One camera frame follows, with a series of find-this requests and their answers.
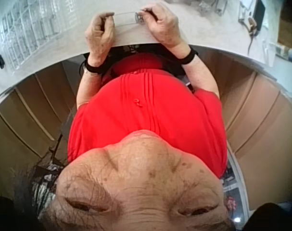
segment red object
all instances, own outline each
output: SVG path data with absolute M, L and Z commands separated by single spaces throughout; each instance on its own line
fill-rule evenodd
M 162 65 L 155 55 L 136 54 L 113 66 L 119 77 L 80 106 L 75 116 L 69 162 L 90 149 L 147 129 L 199 157 L 217 177 L 223 175 L 227 143 L 220 100 L 205 90 L 192 94 L 181 81 L 160 70 Z
M 235 200 L 233 197 L 231 197 L 231 196 L 229 196 L 229 197 L 228 197 L 228 200 L 227 200 L 227 209 L 228 209 L 229 211 L 235 211 L 235 210 L 237 209 L 237 202 L 236 202 L 236 200 Z

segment woman's left hand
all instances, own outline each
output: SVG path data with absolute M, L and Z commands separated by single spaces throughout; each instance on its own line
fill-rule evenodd
M 102 65 L 113 45 L 115 29 L 113 15 L 113 12 L 107 12 L 93 17 L 85 32 L 90 51 L 88 58 L 90 66 Z

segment black cable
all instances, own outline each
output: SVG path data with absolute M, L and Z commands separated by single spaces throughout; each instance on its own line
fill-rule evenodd
M 56 152 L 57 152 L 57 149 L 58 149 L 58 146 L 59 146 L 59 144 L 60 144 L 60 141 L 61 141 L 62 137 L 63 137 L 63 135 L 60 134 L 59 137 L 58 137 L 57 144 L 56 144 L 54 150 L 50 150 L 50 151 L 51 151 L 51 160 L 52 160 L 52 159 L 55 157 L 55 155 L 56 155 Z
M 247 49 L 247 55 L 250 55 L 250 49 L 251 49 L 251 45 L 253 43 L 253 38 L 254 38 L 254 36 L 251 35 L 251 42 L 250 42 L 250 45 L 248 46 L 248 49 Z
M 245 24 L 245 22 L 240 21 L 240 23 L 245 26 L 245 28 L 247 29 L 247 32 L 248 32 L 248 34 L 250 35 L 250 38 L 251 38 L 250 45 L 248 46 L 248 49 L 247 49 L 247 55 L 249 55 L 250 54 L 250 49 L 251 49 L 251 46 L 252 46 L 252 43 L 253 43 L 254 33 L 252 31 L 250 31 L 250 29 L 248 28 L 247 24 Z

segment black wristband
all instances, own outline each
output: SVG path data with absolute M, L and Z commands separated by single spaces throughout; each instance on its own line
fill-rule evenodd
M 198 56 L 198 52 L 195 51 L 192 47 L 190 47 L 190 53 L 188 54 L 188 56 L 186 56 L 183 59 L 178 59 L 178 61 L 181 63 L 181 65 L 189 64 L 190 62 L 193 61 L 195 55 Z
M 89 63 L 88 63 L 88 59 L 85 62 L 85 67 L 91 73 L 96 73 L 96 74 L 101 75 L 104 72 L 103 65 L 101 65 L 99 67 L 90 66 Z

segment wooden panel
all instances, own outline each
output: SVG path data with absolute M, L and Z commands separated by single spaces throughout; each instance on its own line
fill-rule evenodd
M 244 145 L 271 110 L 279 89 L 267 77 L 258 75 L 243 107 L 227 131 L 233 152 Z
M 75 102 L 63 66 L 55 64 L 36 73 L 37 81 L 53 111 L 65 122 Z
M 13 195 L 13 178 L 39 157 L 24 145 L 0 117 L 0 195 Z
M 64 60 L 62 61 L 62 65 L 67 76 L 67 79 L 69 81 L 70 87 L 72 89 L 72 92 L 75 96 L 77 96 L 78 86 L 81 81 L 81 76 L 79 75 L 80 64 L 71 62 L 69 60 Z
M 29 114 L 16 91 L 13 91 L 0 104 L 0 116 L 30 149 L 43 156 L 51 140 Z
M 64 137 L 60 140 L 55 157 L 64 164 L 68 163 L 68 143 Z
M 221 98 L 224 95 L 226 82 L 228 81 L 229 76 L 231 75 L 232 71 L 231 67 L 234 66 L 233 62 L 234 62 L 233 59 L 223 54 L 219 54 L 217 58 L 214 78 L 216 80 L 219 95 Z
M 34 76 L 30 76 L 20 83 L 16 92 L 23 104 L 51 140 L 55 140 L 60 131 L 61 122 L 45 98 L 39 83 Z
M 268 116 L 235 153 L 250 210 L 292 199 L 292 105 L 279 94 Z
M 208 67 L 213 76 L 215 75 L 219 55 L 220 54 L 217 50 L 207 50 L 203 60 L 204 64 Z
M 226 130 L 237 116 L 255 80 L 255 72 L 240 63 L 233 62 L 231 69 L 221 97 Z

